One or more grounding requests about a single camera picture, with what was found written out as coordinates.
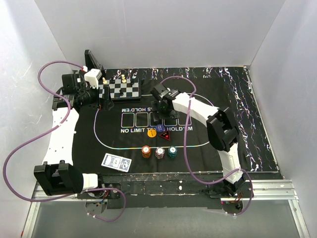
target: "white oval line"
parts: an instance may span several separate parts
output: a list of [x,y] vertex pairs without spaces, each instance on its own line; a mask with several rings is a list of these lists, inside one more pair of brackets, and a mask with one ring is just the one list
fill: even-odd
[[[198,95],[198,94],[194,94],[194,95],[199,96],[199,97],[202,97],[203,99],[205,99],[207,102],[209,102],[209,103],[213,106],[213,104],[211,103],[211,101],[209,101],[207,98],[205,98],[205,97],[203,97],[203,96],[201,96],[201,95]],[[98,115],[98,111],[96,112],[95,120],[94,120],[94,134],[95,134],[95,137],[96,137],[97,141],[98,141],[101,145],[103,145],[104,147],[107,147],[107,148],[109,148],[109,149],[112,149],[112,150],[139,150],[139,149],[142,149],[142,147],[115,148],[115,147],[111,147],[111,146],[108,146],[108,145],[103,144],[103,143],[99,140],[99,138],[98,138],[98,136],[97,136],[97,134],[96,134],[96,120],[97,120],[97,115]],[[209,144],[209,141],[207,141],[207,142],[204,143],[204,144],[200,144],[200,145],[187,145],[186,148],[200,147],[200,146],[204,146],[204,145],[207,145],[207,144]],[[160,146],[160,147],[161,147],[161,148],[169,148],[169,146]],[[183,145],[179,145],[179,146],[176,146],[176,148],[184,148],[184,146],[183,146]]]

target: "white enclosure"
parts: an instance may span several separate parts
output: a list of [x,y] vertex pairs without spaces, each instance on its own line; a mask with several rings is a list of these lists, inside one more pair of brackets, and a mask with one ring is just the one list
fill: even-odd
[[[7,155],[18,145],[52,126],[52,97],[37,82],[38,70],[64,56],[33,0],[0,0],[1,18],[1,169]],[[61,72],[70,67],[54,65],[43,72],[43,82],[60,87]],[[50,137],[24,147],[8,164],[8,178],[22,195],[31,197],[33,169],[45,156]],[[1,237],[20,237],[30,203],[17,198],[0,179]]]
[[107,68],[250,65],[284,0],[35,0],[66,59]]
[[[317,237],[313,174],[317,3],[313,0],[0,0],[1,164],[52,125],[52,98],[37,72],[52,60],[84,64],[90,49],[106,68],[251,65],[251,79],[283,175],[292,179],[310,235]],[[52,90],[66,65],[43,75]],[[33,168],[49,136],[9,162],[9,180],[31,197]],[[20,236],[29,202],[1,184],[3,237]]]

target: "black platform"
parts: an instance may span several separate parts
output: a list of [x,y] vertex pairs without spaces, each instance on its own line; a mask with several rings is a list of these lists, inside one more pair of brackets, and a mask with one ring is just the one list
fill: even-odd
[[[153,86],[162,79],[180,75],[188,77],[197,86],[196,99],[212,103],[217,107],[230,106],[241,130],[241,142],[247,155],[242,167],[252,172],[273,172],[277,167],[256,107],[254,96],[242,67],[229,68],[145,68],[133,69],[142,84],[142,101],[140,103],[115,104],[108,112],[99,112],[96,121],[96,133],[93,131],[96,110],[83,108],[76,125],[77,133],[73,142],[73,162],[83,173],[101,173],[103,175],[120,174],[121,172],[101,166],[105,153],[115,154],[132,159],[129,173],[169,173],[187,172],[183,148],[178,148],[177,157],[172,160],[166,155],[158,160],[155,149],[151,157],[145,159],[141,147],[183,146],[185,115],[179,121],[166,121],[171,141],[158,135],[147,136],[154,124],[151,119],[150,94]],[[108,69],[107,76],[117,74],[117,69]],[[183,92],[192,92],[192,86],[181,79],[172,79],[165,83],[168,88],[177,88]],[[215,149],[208,143],[206,128],[192,119],[188,131],[188,158],[193,171],[221,171],[220,158]]]

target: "chess board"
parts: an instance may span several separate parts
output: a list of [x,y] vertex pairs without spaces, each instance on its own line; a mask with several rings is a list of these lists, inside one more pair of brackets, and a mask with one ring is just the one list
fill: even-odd
[[141,100],[141,87],[139,79],[134,79],[134,84],[131,84],[131,79],[126,79],[126,83],[122,83],[122,78],[116,78],[114,83],[110,79],[106,80],[104,84],[101,80],[99,83],[99,97],[104,98],[104,85],[110,88],[110,96],[112,101],[115,102],[139,102]]

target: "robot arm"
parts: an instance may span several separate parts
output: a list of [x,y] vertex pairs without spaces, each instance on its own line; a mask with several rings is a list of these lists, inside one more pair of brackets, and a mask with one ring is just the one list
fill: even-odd
[[[230,108],[221,110],[194,97],[190,99],[187,93],[169,90],[162,84],[155,86],[151,93],[159,101],[159,113],[162,114],[168,114],[172,110],[187,114],[191,100],[190,115],[207,128],[209,142],[219,153],[223,175],[241,168],[237,143],[239,129]],[[229,190],[236,192],[241,187],[244,182],[242,174],[242,171],[237,171],[226,178]]]
[[[34,176],[46,195],[80,193],[99,186],[97,174],[82,174],[73,167],[72,146],[75,126],[82,106],[94,104],[102,110],[110,110],[113,102],[109,87],[104,85],[99,94],[99,80],[104,75],[102,65],[93,57],[91,51],[85,51],[87,71],[75,71],[62,75],[63,87],[57,93],[62,94],[71,104],[67,120],[54,130],[42,165],[34,167]],[[66,102],[53,98],[53,127],[65,117],[68,108]]]

